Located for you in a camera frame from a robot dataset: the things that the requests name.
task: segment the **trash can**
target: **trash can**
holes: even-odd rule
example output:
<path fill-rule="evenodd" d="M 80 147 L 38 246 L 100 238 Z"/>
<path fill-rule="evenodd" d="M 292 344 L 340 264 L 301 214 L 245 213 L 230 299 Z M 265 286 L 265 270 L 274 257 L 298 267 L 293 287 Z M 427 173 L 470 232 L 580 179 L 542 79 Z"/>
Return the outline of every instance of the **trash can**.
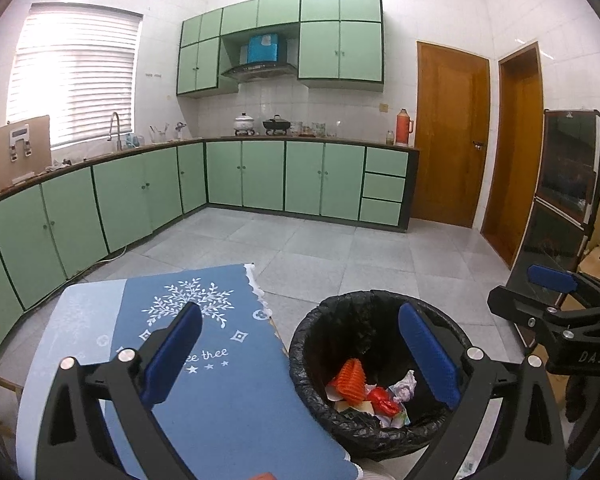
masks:
<path fill-rule="evenodd" d="M 426 446 L 449 410 L 427 386 L 398 328 L 398 311 L 409 301 L 421 316 L 449 330 L 465 347 L 471 342 L 447 315 L 430 304 L 385 290 L 332 296 L 302 320 L 289 348 L 291 379 L 315 419 L 353 458 L 385 460 Z M 362 361 L 368 384 L 388 387 L 414 370 L 418 381 L 406 403 L 410 425 L 381 429 L 369 415 L 349 418 L 327 400 L 324 387 L 349 358 Z"/>

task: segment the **white blind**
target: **white blind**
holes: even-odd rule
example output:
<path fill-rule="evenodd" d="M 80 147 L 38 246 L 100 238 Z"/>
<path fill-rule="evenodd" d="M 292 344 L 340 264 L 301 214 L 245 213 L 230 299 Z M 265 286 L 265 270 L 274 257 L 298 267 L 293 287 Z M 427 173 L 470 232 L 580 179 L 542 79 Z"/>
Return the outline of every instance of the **white blind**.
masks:
<path fill-rule="evenodd" d="M 140 21 L 122 10 L 34 4 L 16 48 L 7 120 L 49 115 L 52 146 L 108 134 L 114 111 L 130 132 Z"/>

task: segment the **silver bolt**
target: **silver bolt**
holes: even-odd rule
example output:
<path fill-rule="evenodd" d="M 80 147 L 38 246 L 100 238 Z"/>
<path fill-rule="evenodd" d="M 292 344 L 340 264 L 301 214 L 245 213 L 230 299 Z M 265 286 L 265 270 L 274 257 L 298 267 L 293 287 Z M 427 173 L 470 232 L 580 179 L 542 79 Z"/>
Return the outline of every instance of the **silver bolt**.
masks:
<path fill-rule="evenodd" d="M 539 368 L 542 366 L 542 359 L 539 358 L 537 355 L 530 355 L 526 358 L 526 360 L 529 362 L 530 365 L 532 365 L 533 368 Z"/>
<path fill-rule="evenodd" d="M 136 351 L 132 348 L 125 348 L 118 354 L 118 359 L 123 363 L 128 363 L 129 361 L 133 360 L 134 357 L 136 357 Z"/>
<path fill-rule="evenodd" d="M 484 357 L 484 352 L 475 346 L 469 348 L 466 354 L 469 356 L 469 359 L 473 359 L 474 361 L 479 361 Z"/>
<path fill-rule="evenodd" d="M 68 370 L 75 365 L 75 359 L 73 357 L 65 357 L 60 361 L 60 367 L 62 370 Z"/>

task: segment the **red thermos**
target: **red thermos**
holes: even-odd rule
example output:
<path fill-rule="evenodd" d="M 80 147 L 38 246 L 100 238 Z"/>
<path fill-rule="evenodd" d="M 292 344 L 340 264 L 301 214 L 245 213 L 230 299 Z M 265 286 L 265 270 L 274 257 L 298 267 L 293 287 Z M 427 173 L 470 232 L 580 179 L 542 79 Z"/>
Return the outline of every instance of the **red thermos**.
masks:
<path fill-rule="evenodd" d="M 396 144 L 407 144 L 410 133 L 413 133 L 413 119 L 409 117 L 407 110 L 403 108 L 395 120 Z"/>

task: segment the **sink faucet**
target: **sink faucet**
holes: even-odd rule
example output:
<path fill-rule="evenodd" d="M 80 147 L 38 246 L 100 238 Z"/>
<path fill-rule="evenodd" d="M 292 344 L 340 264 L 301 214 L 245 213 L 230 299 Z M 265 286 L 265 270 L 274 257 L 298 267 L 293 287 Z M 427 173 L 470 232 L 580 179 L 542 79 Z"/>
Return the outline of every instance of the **sink faucet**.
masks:
<path fill-rule="evenodd" d="M 111 120 L 109 121 L 109 139 L 107 139 L 107 140 L 111 140 L 111 131 L 113 130 L 113 117 L 114 116 L 115 116 L 116 122 L 118 124 L 118 143 L 116 144 L 116 150 L 121 152 L 122 151 L 122 142 L 120 141 L 120 117 L 118 115 L 118 112 L 113 112 L 111 114 Z"/>

